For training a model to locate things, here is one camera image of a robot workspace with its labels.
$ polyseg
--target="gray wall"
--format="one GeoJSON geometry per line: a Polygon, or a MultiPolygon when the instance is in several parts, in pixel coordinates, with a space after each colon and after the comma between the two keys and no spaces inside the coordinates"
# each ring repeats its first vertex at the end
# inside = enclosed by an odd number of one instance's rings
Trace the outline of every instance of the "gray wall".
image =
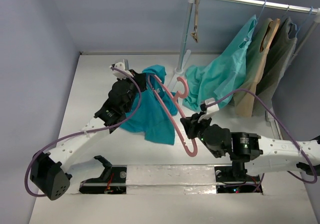
{"type": "MultiPolygon", "coordinates": [[[[320,7],[320,0],[290,0],[295,5],[320,7]]],[[[298,24],[305,15],[292,15],[298,24]]],[[[307,30],[310,21],[301,34],[307,30]]],[[[273,97],[273,107],[297,140],[320,135],[320,27],[314,31],[292,65],[286,71],[273,97]]],[[[320,181],[307,185],[308,194],[320,223],[320,181]]]]}
{"type": "Polygon", "coordinates": [[[29,222],[24,174],[59,134],[78,55],[53,0],[0,0],[1,224],[29,222]]]}
{"type": "MultiPolygon", "coordinates": [[[[81,51],[179,50],[188,0],[55,1],[81,51]]],[[[190,39],[187,45],[193,51],[223,51],[243,24],[261,10],[212,0],[201,0],[199,9],[200,43],[190,39]]]]}

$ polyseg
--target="white table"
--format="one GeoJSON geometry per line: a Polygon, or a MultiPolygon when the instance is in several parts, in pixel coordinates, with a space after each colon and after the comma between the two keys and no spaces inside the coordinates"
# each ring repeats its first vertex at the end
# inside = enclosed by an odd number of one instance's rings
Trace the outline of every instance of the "white table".
{"type": "MultiPolygon", "coordinates": [[[[216,55],[195,55],[186,67],[207,65],[216,55]]],[[[165,66],[166,84],[173,76],[177,55],[83,55],[80,56],[67,103],[60,136],[81,129],[98,111],[116,81],[109,69],[120,58],[129,60],[130,68],[141,72],[154,64],[165,66]]],[[[183,108],[186,116],[193,112],[183,108]]],[[[177,123],[180,116],[175,116],[177,123]]],[[[231,131],[258,133],[274,137],[264,117],[239,118],[232,107],[226,107],[213,121],[231,131]]],[[[291,223],[315,224],[305,186],[286,172],[268,173],[260,194],[194,194],[194,195],[83,195],[77,192],[79,182],[99,176],[103,167],[93,160],[102,155],[113,165],[229,164],[228,157],[215,159],[198,141],[198,155],[189,157],[178,137],[175,145],[150,143],[142,134],[117,129],[88,150],[70,170],[73,178],[68,192],[52,202],[37,198],[31,224],[99,223],[291,223]]]]}

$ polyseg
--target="rack pole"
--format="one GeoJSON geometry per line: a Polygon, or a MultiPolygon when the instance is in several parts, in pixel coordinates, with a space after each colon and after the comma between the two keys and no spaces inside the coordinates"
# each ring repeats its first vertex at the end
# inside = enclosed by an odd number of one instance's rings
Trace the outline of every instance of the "rack pole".
{"type": "MultiPolygon", "coordinates": [[[[178,66],[175,69],[175,73],[177,74],[183,74],[183,69],[182,69],[182,62],[185,54],[185,47],[187,44],[187,38],[188,38],[188,29],[189,29],[189,24],[190,24],[190,17],[191,17],[191,12],[192,12],[192,7],[193,3],[195,0],[188,0],[188,10],[186,13],[186,18],[184,22],[184,27],[183,27],[183,35],[182,35],[182,41],[181,41],[181,46],[180,46],[180,54],[179,54],[179,61],[178,61],[178,66]]],[[[295,56],[298,54],[302,46],[305,44],[306,40],[310,37],[311,33],[315,30],[317,27],[318,23],[320,23],[320,12],[319,8],[313,8],[311,10],[310,7],[301,7],[301,6],[294,6],[294,5],[288,5],[288,4],[281,4],[281,3],[273,3],[273,2],[265,2],[265,1],[260,1],[260,0],[222,0],[222,1],[227,1],[227,2],[236,2],[236,3],[244,3],[244,4],[250,4],[250,5],[256,5],[256,6],[264,6],[269,7],[269,8],[277,8],[277,9],[283,9],[283,10],[288,10],[288,11],[294,11],[294,12],[301,12],[301,13],[311,13],[316,14],[316,18],[314,19],[314,23],[312,26],[309,28],[305,36],[302,38],[302,41],[299,43],[296,52],[294,53],[294,57],[292,57],[291,61],[295,58],[295,56]]]]}

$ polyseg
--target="metal rod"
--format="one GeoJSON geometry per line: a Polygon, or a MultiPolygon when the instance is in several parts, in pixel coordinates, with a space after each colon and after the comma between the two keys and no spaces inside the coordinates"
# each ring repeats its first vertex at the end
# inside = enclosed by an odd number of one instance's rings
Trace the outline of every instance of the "metal rod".
{"type": "Polygon", "coordinates": [[[182,62],[184,59],[185,55],[185,47],[187,44],[187,38],[188,38],[188,30],[189,30],[189,24],[190,24],[190,18],[191,18],[191,12],[192,12],[192,6],[193,3],[188,3],[188,9],[186,12],[186,18],[184,21],[184,26],[183,26],[183,35],[182,35],[182,41],[180,45],[180,54],[179,54],[179,61],[178,61],[178,67],[176,68],[176,73],[182,73],[182,62]]]}
{"type": "Polygon", "coordinates": [[[290,60],[289,63],[292,63],[292,61],[295,59],[295,57],[298,55],[299,51],[302,49],[303,45],[306,43],[306,40],[310,37],[312,32],[316,29],[316,27],[319,25],[318,22],[313,22],[310,28],[307,30],[303,38],[301,39],[300,43],[298,44],[297,48],[295,49],[295,52],[290,60]]]}
{"type": "MultiPolygon", "coordinates": [[[[288,4],[281,4],[281,3],[273,3],[273,2],[266,2],[260,1],[260,0],[222,0],[222,1],[228,1],[228,2],[235,2],[235,3],[244,3],[244,4],[250,4],[250,5],[256,5],[256,6],[263,6],[265,4],[268,8],[277,8],[277,9],[283,9],[288,11],[295,11],[295,12],[301,12],[301,13],[309,13],[311,8],[310,7],[300,7],[300,6],[294,6],[294,5],[288,5],[288,4]]],[[[318,12],[317,8],[312,9],[312,14],[316,14],[318,12]]]]}

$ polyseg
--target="fabric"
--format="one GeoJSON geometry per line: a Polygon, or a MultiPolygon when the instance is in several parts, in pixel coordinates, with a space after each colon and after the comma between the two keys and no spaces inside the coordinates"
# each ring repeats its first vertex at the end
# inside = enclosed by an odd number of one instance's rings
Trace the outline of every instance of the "fabric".
{"type": "MultiPolygon", "coordinates": [[[[256,87],[256,94],[268,108],[272,108],[272,96],[295,51],[297,38],[289,38],[292,24],[291,19],[287,18],[276,33],[266,58],[262,79],[256,87]]],[[[265,109],[258,101],[255,100],[253,108],[253,115],[264,115],[265,109]]]]}
{"type": "MultiPolygon", "coordinates": [[[[262,79],[265,63],[271,42],[279,28],[280,19],[273,21],[268,18],[253,37],[246,52],[246,79],[240,88],[248,89],[256,93],[256,86],[262,79]]],[[[233,95],[235,113],[242,117],[251,117],[255,98],[245,92],[233,95]]]]}
{"type": "MultiPolygon", "coordinates": [[[[153,73],[161,79],[162,83],[165,82],[166,71],[163,66],[154,65],[144,69],[142,72],[153,73]]],[[[176,115],[178,110],[169,96],[153,78],[151,78],[150,81],[171,115],[176,115]]],[[[138,100],[139,94],[137,94],[134,100],[132,111],[136,108],[138,100]]],[[[171,145],[175,143],[174,127],[150,87],[142,93],[141,105],[137,112],[120,127],[132,133],[145,132],[144,138],[151,142],[171,145]]]]}
{"type": "MultiPolygon", "coordinates": [[[[202,101],[223,98],[240,87],[246,78],[246,53],[255,29],[256,16],[252,16],[242,27],[225,51],[208,66],[191,66],[185,76],[189,85],[189,96],[183,105],[191,110],[200,111],[202,101]]],[[[219,103],[226,106],[231,96],[219,103]]]]}

